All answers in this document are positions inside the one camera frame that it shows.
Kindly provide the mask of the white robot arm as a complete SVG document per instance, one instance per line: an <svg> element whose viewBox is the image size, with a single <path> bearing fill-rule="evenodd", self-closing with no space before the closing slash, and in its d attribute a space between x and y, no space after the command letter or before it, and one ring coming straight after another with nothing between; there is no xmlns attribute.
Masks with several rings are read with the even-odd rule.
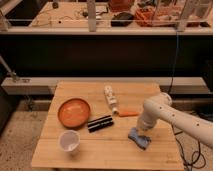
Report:
<svg viewBox="0 0 213 171"><path fill-rule="evenodd" d="M140 133L148 131L161 119L213 149L213 122L176 110L171 105L172 99L167 93L145 99L143 112L137 120L137 130Z"/></svg>

